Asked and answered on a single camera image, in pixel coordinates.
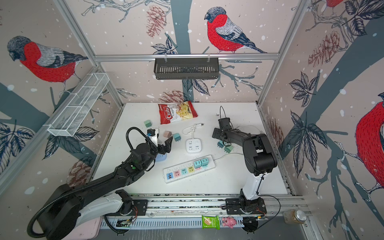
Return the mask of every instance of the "jar lid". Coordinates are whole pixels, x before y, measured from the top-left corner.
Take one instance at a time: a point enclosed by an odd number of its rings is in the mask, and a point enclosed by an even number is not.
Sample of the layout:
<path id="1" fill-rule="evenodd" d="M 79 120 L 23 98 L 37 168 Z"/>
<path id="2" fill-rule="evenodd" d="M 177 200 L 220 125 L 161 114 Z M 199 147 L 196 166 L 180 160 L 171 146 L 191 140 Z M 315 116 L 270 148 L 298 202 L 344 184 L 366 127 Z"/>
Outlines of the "jar lid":
<path id="1" fill-rule="evenodd" d="M 297 218 L 297 220 L 299 220 L 301 222 L 305 222 L 305 220 L 307 220 L 307 216 L 301 210 L 296 210 L 295 211 L 295 217 Z"/>

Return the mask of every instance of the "white cable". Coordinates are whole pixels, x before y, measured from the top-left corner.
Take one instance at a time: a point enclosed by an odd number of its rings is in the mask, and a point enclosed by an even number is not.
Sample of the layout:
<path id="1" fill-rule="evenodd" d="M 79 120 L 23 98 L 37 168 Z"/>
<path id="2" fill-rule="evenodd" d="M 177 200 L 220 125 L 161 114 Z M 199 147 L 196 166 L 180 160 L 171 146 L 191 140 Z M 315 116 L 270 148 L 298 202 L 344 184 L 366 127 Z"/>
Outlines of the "white cable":
<path id="1" fill-rule="evenodd" d="M 222 158 L 224 158 L 224 157 L 226 157 L 226 156 L 228 156 L 228 155 L 231 155 L 231 154 L 244 155 L 244 154 L 242 154 L 242 153 L 233 152 L 233 153 L 225 154 L 224 156 L 222 156 L 222 157 L 220 157 L 220 158 L 218 158 L 218 159 L 214 159 L 214 161 L 220 160 L 220 159 L 222 159 Z"/>
<path id="2" fill-rule="evenodd" d="M 261 131 L 258 127 L 256 127 L 255 125 L 240 125 L 240 126 L 237 126 L 236 128 L 239 128 L 239 127 L 254 127 L 256 128 L 257 130 L 259 130 L 259 134 L 261 133 L 264 133 L 263 131 Z"/>
<path id="3" fill-rule="evenodd" d="M 192 138 L 194 138 L 194 137 L 193 137 L 193 133 L 195 132 L 196 127 L 197 127 L 197 126 L 202 126 L 202 125 L 204 125 L 204 123 L 197 123 L 197 124 L 195 124 L 195 125 L 193 125 L 193 126 L 186 127 L 186 128 L 184 128 L 184 129 L 181 131 L 181 133 L 184 134 L 184 135 L 192 134 Z M 184 130 L 186 130 L 186 129 L 188 129 L 188 128 L 190 128 L 191 131 L 190 131 L 189 133 L 184 133 Z"/>

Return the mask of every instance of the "bag of chips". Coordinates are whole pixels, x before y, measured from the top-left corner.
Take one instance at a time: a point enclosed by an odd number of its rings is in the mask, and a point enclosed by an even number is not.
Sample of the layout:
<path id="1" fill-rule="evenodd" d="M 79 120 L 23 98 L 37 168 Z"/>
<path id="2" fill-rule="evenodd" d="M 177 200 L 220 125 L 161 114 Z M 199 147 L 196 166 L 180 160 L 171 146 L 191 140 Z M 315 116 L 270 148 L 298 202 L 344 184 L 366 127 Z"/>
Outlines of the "bag of chips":
<path id="1" fill-rule="evenodd" d="M 208 216 L 201 216 L 203 228 L 216 228 L 220 230 L 220 220 L 218 216 L 216 217 L 208 217 Z"/>
<path id="2" fill-rule="evenodd" d="M 197 117 L 191 101 L 172 105 L 159 104 L 160 124 L 168 124 Z"/>

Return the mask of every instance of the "bird head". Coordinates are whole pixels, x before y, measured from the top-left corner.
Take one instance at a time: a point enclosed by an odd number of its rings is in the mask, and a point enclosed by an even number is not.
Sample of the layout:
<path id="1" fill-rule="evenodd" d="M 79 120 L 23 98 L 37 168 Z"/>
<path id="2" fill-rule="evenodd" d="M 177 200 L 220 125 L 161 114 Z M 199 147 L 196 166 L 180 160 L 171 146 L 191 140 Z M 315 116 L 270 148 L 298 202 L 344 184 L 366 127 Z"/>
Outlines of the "bird head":
<path id="1" fill-rule="evenodd" d="M 384 101 L 384 93 L 380 93 L 378 96 L 381 97 Z"/>
<path id="2" fill-rule="evenodd" d="M 9 40 L 7 48 L 9 52 L 9 56 L 11 56 L 12 60 L 20 59 L 25 61 L 24 54 L 24 46 L 30 43 L 31 40 L 24 36 L 16 36 L 13 39 Z"/>
<path id="3" fill-rule="evenodd" d="M 213 7 L 210 8 L 207 11 L 207 14 L 205 15 L 204 20 L 208 20 L 210 23 L 212 23 L 215 18 L 221 14 L 227 14 L 227 12 L 222 7 Z"/>

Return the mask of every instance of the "pink pig figurine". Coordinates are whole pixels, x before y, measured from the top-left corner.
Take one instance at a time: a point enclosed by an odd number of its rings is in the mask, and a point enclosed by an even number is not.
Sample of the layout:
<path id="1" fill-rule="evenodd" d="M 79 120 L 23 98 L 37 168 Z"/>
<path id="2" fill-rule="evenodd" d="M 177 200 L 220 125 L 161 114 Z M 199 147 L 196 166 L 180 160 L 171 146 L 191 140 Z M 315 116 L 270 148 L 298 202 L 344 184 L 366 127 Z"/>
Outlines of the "pink pig figurine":
<path id="1" fill-rule="evenodd" d="M 233 226 L 236 225 L 236 220 L 233 217 L 223 217 L 223 227 L 228 226 L 230 228 L 233 228 Z"/>

